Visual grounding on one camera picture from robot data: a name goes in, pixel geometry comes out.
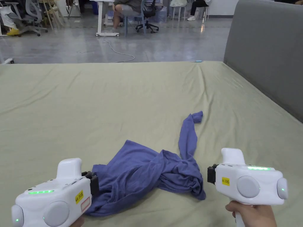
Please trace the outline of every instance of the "round button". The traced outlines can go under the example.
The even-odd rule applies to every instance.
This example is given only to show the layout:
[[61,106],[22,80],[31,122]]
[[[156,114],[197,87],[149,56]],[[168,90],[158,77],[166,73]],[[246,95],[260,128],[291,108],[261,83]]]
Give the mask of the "round button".
[[24,224],[23,210],[19,205],[12,206],[13,227],[22,227]]
[[277,182],[278,196],[281,199],[288,199],[288,187],[287,180],[285,178],[280,178]]
[[260,192],[260,185],[251,176],[242,176],[237,181],[237,189],[245,198],[256,197]]
[[56,201],[48,205],[44,211],[44,222],[50,227],[62,225],[69,216],[69,208],[66,202]]

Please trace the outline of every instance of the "black office chair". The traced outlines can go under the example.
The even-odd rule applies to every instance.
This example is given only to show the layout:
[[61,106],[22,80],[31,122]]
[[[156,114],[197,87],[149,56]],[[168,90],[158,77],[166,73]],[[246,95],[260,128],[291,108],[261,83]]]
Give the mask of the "black office chair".
[[[153,17],[153,16],[156,15],[156,6],[155,6],[156,5],[156,0],[153,0],[153,2],[145,2],[145,5],[151,5],[151,11],[146,11],[145,7],[143,9],[144,19],[146,18],[145,27],[146,27],[146,29],[150,28],[151,33],[156,33],[153,28],[155,28],[156,31],[159,31],[159,27],[157,27],[156,25],[150,24],[147,20],[149,17]],[[140,24],[140,25],[136,26],[135,27],[136,31],[139,32],[139,30],[141,28],[143,28],[143,26],[144,26],[143,24]]]

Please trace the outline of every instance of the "concrete floor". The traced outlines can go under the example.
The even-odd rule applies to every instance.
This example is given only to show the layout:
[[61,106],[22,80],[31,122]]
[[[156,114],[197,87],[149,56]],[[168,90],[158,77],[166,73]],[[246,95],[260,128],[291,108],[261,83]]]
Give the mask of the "concrete floor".
[[[129,26],[120,37],[106,37],[112,47],[131,54],[131,62],[153,61],[222,61],[232,19],[168,20],[159,24],[158,33],[137,33]],[[0,37],[0,48],[5,58],[15,63],[86,63],[115,62],[132,59],[110,49],[103,37],[96,37],[97,16],[70,18],[66,28],[42,33],[40,37],[26,33],[22,37]]]

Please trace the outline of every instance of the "upholstered headboard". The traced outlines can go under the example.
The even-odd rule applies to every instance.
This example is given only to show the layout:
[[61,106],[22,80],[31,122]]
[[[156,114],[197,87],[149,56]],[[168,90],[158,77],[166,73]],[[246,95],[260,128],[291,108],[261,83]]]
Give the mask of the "upholstered headboard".
[[303,6],[239,0],[224,62],[303,122]]

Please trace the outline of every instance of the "mattress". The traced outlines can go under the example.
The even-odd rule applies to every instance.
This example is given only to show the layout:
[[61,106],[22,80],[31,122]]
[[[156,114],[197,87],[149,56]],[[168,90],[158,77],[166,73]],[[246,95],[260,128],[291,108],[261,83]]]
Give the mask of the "mattress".
[[0,66],[0,220],[26,189],[56,176],[62,159],[82,170],[107,164],[129,139],[179,154],[182,121],[195,125],[195,159],[206,200],[155,189],[95,226],[235,226],[229,199],[207,183],[221,148],[243,151],[247,164],[270,166],[288,179],[289,199],[275,206],[279,226],[301,226],[303,125],[222,62],[40,64]]

